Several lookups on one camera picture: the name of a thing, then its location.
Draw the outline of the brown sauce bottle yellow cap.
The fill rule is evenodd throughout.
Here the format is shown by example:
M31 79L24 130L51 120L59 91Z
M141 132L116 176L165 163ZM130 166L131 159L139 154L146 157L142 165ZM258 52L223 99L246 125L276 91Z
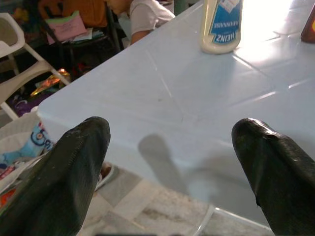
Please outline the brown sauce bottle yellow cap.
M301 33L301 41L315 44L315 4Z

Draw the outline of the red printed packet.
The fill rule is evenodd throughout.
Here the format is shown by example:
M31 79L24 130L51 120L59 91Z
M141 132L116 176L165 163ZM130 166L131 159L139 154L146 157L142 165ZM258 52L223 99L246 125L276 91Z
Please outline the red printed packet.
M12 188L0 194L0 208L2 208L7 203L7 201L11 198L15 191L16 188Z

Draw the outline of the person in white shirt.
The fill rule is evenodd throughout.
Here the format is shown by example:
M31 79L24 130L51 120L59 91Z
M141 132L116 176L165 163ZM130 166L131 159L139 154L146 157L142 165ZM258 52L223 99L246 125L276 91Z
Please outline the person in white shirt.
M175 18L174 13L158 0L104 0L118 16L126 14L130 20L130 45Z

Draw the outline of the purple printed bag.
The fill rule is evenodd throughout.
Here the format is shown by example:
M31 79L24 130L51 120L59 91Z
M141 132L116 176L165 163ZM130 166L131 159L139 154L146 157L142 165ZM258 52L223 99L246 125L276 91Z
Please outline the purple printed bag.
M40 100L34 97L23 97L21 95L13 95L7 99L7 104L10 108L21 117L25 113L29 113L33 107L38 106Z

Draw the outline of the white mayonnaise bottle blue label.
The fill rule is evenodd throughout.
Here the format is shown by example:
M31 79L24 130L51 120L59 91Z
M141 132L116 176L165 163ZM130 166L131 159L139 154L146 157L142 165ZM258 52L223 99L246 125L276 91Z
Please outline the white mayonnaise bottle blue label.
M209 54L226 54L241 41L244 0L204 0L200 31L201 49Z

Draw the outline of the white plastic chair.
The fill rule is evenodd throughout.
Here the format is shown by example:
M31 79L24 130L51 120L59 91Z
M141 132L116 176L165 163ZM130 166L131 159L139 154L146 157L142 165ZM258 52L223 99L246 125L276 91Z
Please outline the white plastic chair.
M36 62L23 72L19 72L13 54L21 49L25 49L31 54ZM0 73L12 70L15 76L0 82L0 108L12 119L19 116L10 108L6 100L18 89L35 77L51 72L60 81L69 85L70 82L54 69L40 54L25 42L23 30L9 13L0 13L0 59L8 57L6 61L0 61Z

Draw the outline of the orange cloth bag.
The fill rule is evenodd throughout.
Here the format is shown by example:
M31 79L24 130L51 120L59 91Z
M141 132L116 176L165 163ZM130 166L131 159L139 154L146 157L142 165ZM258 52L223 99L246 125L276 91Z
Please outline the orange cloth bag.
M63 18L78 11L88 27L107 27L104 0L39 0L38 10L44 19Z

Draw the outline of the stack of papers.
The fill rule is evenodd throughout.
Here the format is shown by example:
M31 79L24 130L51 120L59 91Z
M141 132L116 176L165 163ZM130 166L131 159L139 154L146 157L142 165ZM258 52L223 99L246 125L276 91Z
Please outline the stack of papers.
M81 35L78 35L73 38L72 42L84 41L84 40L91 40L98 36L102 36L103 32L99 29L88 28L87 32Z

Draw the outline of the blue printed packet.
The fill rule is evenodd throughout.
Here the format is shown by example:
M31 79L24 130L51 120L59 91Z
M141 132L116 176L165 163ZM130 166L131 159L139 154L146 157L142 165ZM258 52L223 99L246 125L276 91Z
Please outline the blue printed packet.
M0 153L0 170L3 172L21 158L36 158L51 150L50 140L42 122L37 122L26 142L17 150Z

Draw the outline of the gold foil wrapper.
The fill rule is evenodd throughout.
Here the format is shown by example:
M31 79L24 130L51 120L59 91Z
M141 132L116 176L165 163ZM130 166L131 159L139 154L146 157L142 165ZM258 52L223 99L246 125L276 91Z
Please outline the gold foil wrapper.
M68 81L71 82L71 76L70 74L63 68L59 69L58 72ZM50 89L51 87L55 86L55 85L59 85L59 86L63 86L64 83L61 81L61 79L55 75L52 74L51 76L49 76L46 80L42 81L42 82L38 82L35 84L36 89L31 93L31 97L38 95L39 93Z

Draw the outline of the grey shoe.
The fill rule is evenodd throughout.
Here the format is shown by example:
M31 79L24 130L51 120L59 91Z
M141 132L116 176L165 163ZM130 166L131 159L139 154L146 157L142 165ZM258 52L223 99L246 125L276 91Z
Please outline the grey shoe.
M116 166L109 162L103 162L100 174L98 176L98 181L95 187L95 191L98 191L104 185L110 183L118 174L119 170Z

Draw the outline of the black metal chair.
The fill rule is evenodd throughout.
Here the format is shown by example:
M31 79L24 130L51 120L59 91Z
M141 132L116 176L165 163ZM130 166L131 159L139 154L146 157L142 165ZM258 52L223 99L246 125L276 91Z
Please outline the black metal chair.
M71 69L71 74L76 78L90 70L83 61L84 55L91 55L101 64L123 49L120 38L123 35L123 30L119 26L118 18L106 3L103 5L105 26L94 28L92 32L99 32L99 34L93 36L92 39L84 39L77 42L69 39L60 41L57 39L54 31L49 28L47 22L43 22L46 32L54 40L53 44L59 48L62 66Z

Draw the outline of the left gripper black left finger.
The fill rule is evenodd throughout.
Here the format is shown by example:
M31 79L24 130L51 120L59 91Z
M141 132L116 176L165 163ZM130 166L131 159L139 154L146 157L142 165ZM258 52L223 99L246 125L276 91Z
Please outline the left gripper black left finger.
M110 139L101 117L66 131L0 208L0 236L77 236Z

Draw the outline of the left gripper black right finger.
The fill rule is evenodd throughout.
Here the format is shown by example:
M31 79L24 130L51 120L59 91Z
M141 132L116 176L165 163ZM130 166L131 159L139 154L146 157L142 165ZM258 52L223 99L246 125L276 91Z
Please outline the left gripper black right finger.
M231 138L273 233L315 236L315 161L289 136L258 119L239 120Z

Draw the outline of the pink paper folder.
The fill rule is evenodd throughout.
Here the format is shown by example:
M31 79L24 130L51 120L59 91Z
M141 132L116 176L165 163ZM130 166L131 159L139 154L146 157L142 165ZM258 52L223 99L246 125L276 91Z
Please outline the pink paper folder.
M64 18L46 19L45 22L60 42L87 32L79 11L74 11L72 15Z

